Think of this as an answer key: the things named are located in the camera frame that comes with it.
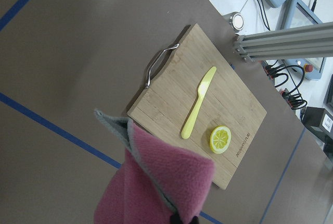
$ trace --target wooden cutting board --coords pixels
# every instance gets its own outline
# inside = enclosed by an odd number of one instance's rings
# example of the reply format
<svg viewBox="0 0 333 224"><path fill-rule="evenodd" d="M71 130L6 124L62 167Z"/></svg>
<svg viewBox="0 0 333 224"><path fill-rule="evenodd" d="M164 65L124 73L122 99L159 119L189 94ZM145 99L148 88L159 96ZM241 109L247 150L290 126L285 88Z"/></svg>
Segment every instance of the wooden cutting board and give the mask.
<svg viewBox="0 0 333 224"><path fill-rule="evenodd" d="M198 85L212 67L217 71L201 105L189 139L181 130L197 98ZM266 111L230 67L198 24L180 40L180 46L143 90L128 112L151 134L165 142L214 160L213 182L226 189L252 142ZM232 139L223 154L210 150L209 138L219 125L230 128Z"/></svg>

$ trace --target blue line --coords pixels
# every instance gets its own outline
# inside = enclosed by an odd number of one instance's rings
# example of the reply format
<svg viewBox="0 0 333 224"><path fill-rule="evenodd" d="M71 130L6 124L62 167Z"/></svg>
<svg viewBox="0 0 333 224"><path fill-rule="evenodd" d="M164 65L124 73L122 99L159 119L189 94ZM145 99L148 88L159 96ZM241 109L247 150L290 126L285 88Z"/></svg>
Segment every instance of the blue line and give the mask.
<svg viewBox="0 0 333 224"><path fill-rule="evenodd" d="M17 0L12 8L0 19L0 31L13 19L13 17L26 5L29 0Z"/></svg>
<svg viewBox="0 0 333 224"><path fill-rule="evenodd" d="M290 165L290 163L291 163L291 160L293 159L293 157L294 157L294 155L295 155L295 152L296 152L296 150L297 150L297 148L298 148L298 146L299 146L299 144L300 144L300 142L301 142L301 140L302 140L302 138L303 138L303 136L304 136L304 133L305 133L305 128L303 128L303 131L302 131L302 133L301 133L299 139L297 140L297 143L296 143L295 147L293 148L293 151L291 152L291 155L290 155L290 157L289 157L289 159L288 159L288 162L287 162L287 164L286 164L286 166L285 166L285 168L284 168L284 170L283 170L283 172L282 172L282 175L281 175L279 181L278 181L277 184L276 184L275 190L274 190L274 192L273 192L273 194L272 194L272 196L271 196L271 198L270 198L270 201L268 202L268 204L267 204L267 206L266 206L266 209L265 209L265 211L264 211L264 214L263 214L262 217L261 217L261 220L260 220L259 224L262 224L262 222L264 221L264 219L265 219L265 217L266 217L266 215L267 215L268 209L270 208L270 206L271 206L271 204L272 204L272 202L273 202L273 199L274 199L274 197L275 197L275 195L276 195L276 192L277 192L278 188L280 187L280 184L281 184L281 182L282 182L282 179L283 179L283 177L285 176L285 173L286 173L286 171L287 171L287 169L288 169L288 167L289 167L289 165Z"/></svg>
<svg viewBox="0 0 333 224"><path fill-rule="evenodd" d="M214 223L214 224L223 224L222 222L219 222L218 220L214 219L213 217L209 216L208 214L204 213L204 212L200 212L200 216L202 216L203 218L209 220L210 222Z"/></svg>
<svg viewBox="0 0 333 224"><path fill-rule="evenodd" d="M76 138L75 136L71 135L67 131L61 129L60 127L54 125L52 122L49 122L45 118L41 117L40 115L34 113L33 111L27 109L23 105L15 102L13 99L9 98L8 96L0 93L0 101L4 104L8 105L9 107L17 110L18 112L24 114L25 116L29 117L30 119L36 121L37 123L43 125L44 127L48 128L49 130L55 132L56 134L60 135L61 137L67 139L71 143L83 148L84 150L88 151L89 153L97 156L98 158L102 159L103 161L107 162L108 164L114 166L115 168L119 169L121 164L111 157L107 156L106 154L102 153L101 151L95 149L94 147L90 146L89 144L81 141L80 139Z"/></svg>

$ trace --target lemon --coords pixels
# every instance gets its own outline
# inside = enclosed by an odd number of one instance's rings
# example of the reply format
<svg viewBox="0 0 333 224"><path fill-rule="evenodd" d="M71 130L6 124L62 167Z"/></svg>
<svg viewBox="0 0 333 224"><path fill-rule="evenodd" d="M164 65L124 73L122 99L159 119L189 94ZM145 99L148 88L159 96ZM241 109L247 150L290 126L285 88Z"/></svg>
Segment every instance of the lemon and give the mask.
<svg viewBox="0 0 333 224"><path fill-rule="evenodd" d="M221 154L227 150L231 141L230 129L226 126L216 127L210 135L210 149L216 153Z"/></svg>

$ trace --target red button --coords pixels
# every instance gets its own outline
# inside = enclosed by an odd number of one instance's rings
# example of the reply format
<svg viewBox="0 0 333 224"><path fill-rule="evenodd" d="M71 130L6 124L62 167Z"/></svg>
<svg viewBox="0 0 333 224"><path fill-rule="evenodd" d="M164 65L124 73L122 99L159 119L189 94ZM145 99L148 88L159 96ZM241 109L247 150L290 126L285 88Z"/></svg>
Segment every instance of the red button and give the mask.
<svg viewBox="0 0 333 224"><path fill-rule="evenodd" d="M311 64L305 64L304 70L305 70L305 72L312 72L313 66Z"/></svg>

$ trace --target logo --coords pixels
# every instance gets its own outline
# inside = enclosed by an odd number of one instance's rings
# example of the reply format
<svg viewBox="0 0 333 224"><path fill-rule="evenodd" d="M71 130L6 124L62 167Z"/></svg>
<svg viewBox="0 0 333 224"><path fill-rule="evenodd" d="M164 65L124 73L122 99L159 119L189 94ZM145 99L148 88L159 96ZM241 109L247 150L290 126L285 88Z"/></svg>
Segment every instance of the logo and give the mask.
<svg viewBox="0 0 333 224"><path fill-rule="evenodd" d="M241 144L241 146L240 146L240 148L239 148L239 150L238 150L238 152L236 154L236 157L238 157L240 155L240 153L241 153L241 151L242 151L242 149L243 149L244 145L246 144L246 142L247 142L247 140L248 140L249 137L250 137L250 133L247 133L247 135L246 135L243 143Z"/></svg>

